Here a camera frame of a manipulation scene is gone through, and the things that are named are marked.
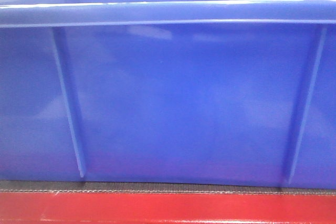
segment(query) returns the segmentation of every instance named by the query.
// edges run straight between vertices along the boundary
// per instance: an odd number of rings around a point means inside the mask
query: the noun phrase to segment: blue plastic crate
[[[335,0],[0,4],[0,179],[336,188]]]

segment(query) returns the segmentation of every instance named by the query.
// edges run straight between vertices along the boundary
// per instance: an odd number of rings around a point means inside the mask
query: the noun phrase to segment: red shelf
[[[336,223],[336,196],[0,193],[0,223]]]

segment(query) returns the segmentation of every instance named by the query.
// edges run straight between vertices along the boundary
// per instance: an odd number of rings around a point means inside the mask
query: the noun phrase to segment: red surface
[[[0,193],[0,223],[336,223],[336,196]]]

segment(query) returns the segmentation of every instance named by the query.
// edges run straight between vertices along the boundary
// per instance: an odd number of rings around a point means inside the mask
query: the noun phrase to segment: plastic bin
[[[335,0],[0,4],[0,179],[336,188]]]

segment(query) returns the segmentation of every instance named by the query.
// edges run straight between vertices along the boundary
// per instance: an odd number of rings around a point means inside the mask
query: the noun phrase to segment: gray mat
[[[336,195],[336,190],[166,183],[30,182],[0,180],[0,191],[67,193],[189,193]]]

